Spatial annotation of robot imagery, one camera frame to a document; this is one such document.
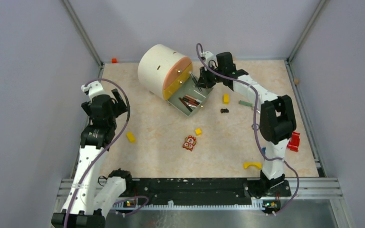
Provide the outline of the nude concealer tube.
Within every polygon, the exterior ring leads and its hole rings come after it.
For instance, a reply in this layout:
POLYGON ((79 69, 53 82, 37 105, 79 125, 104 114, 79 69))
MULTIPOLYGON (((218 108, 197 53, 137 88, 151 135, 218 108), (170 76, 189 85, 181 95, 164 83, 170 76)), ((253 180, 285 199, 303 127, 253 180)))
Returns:
POLYGON ((202 102, 201 100, 199 100, 199 99, 197 99, 197 98, 195 98, 193 96, 190 96, 190 95, 185 95, 185 97, 187 97, 188 99, 191 99, 194 102, 199 103, 199 104, 202 102))

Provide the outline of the red lip gloss tube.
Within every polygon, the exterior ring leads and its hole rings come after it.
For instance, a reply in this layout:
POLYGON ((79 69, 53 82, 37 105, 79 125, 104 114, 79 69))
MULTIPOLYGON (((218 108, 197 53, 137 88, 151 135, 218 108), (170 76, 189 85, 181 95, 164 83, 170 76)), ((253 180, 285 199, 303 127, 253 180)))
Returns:
MULTIPOLYGON (((188 99, 187 97, 183 97, 183 98, 185 98, 185 99, 188 99)), ((188 99, 189 101, 191 101, 191 102, 193 102, 193 103, 196 103, 196 102, 194 102, 193 100, 191 100, 191 99, 188 99)), ((198 106, 199 106, 199 103, 196 103, 198 106)))

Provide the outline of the dark red lip gloss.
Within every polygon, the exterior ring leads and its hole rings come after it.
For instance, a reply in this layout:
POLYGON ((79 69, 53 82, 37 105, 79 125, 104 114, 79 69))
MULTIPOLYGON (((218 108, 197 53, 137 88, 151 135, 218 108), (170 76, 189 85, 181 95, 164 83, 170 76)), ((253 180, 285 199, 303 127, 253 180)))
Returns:
POLYGON ((197 107, 196 103, 193 103, 193 102, 189 101, 188 99, 182 98, 181 100, 184 101, 184 103, 187 106, 191 107, 191 108, 196 108, 197 107))

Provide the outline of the brown lipstick tube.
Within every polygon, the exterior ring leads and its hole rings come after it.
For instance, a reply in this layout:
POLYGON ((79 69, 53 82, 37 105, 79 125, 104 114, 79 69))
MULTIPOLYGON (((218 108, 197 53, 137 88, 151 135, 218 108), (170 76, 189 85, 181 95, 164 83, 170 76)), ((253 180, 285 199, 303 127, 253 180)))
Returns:
POLYGON ((187 102, 185 102, 181 97, 179 97, 179 100, 181 101, 181 103, 190 111, 192 112, 191 107, 188 105, 187 102))

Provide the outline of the cream round drawer organizer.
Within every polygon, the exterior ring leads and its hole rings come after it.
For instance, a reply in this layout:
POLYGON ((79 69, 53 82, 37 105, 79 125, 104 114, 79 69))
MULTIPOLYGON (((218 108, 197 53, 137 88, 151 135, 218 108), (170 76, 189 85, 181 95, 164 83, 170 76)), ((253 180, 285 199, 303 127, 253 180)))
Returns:
POLYGON ((165 45, 157 44, 151 47, 138 64, 138 80, 147 90, 165 100, 168 104, 192 116, 204 107, 211 89, 202 88, 199 92, 190 77, 193 69, 192 60, 165 45), (185 95, 193 96, 202 102, 190 112, 179 100, 185 95))

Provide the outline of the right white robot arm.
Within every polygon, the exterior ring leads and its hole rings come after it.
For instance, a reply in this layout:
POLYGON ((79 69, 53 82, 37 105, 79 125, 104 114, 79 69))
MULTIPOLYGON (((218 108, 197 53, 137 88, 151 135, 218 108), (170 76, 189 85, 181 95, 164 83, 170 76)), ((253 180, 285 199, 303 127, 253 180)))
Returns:
POLYGON ((252 128, 264 162, 259 180, 251 182, 248 190, 258 199, 274 195, 285 182, 286 148, 297 128, 292 98, 267 90, 247 71, 237 69, 230 52, 214 55, 197 43, 196 54, 202 63, 199 87, 212 88, 222 83, 252 103, 252 128))

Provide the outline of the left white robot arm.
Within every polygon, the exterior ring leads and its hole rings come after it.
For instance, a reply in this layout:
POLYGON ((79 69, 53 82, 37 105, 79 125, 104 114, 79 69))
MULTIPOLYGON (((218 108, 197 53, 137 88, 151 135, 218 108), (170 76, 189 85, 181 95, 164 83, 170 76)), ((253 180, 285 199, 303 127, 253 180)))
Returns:
POLYGON ((51 225, 55 228, 103 228, 106 217, 120 196, 133 192, 133 183, 120 176, 110 177, 109 183, 96 192, 99 173, 110 147, 120 137, 116 119, 126 113, 130 104, 124 90, 111 80, 115 88, 108 92, 104 79, 93 79, 81 86, 89 101, 81 107, 88 115, 88 124, 80 135, 77 170, 67 199, 60 212, 55 212, 51 225))

